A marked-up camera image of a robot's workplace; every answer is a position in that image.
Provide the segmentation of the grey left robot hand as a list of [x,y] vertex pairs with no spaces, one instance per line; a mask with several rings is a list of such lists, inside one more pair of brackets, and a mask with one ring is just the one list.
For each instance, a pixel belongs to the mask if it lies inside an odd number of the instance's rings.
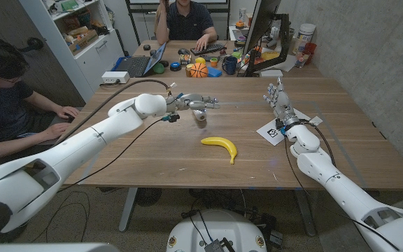
[[175,113],[187,109],[204,110],[204,109],[219,109],[220,105],[215,97],[203,96],[200,94],[183,94],[180,93],[177,97],[167,97],[167,113]]

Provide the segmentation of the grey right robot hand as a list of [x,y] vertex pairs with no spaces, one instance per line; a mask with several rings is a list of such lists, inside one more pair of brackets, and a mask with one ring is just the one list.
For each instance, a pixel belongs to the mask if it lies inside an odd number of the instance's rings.
[[278,77],[277,85],[270,83],[268,88],[268,96],[264,95],[263,99],[270,105],[276,116],[276,129],[285,131],[291,127],[300,124],[300,119],[295,115],[291,101],[284,90],[284,84]]

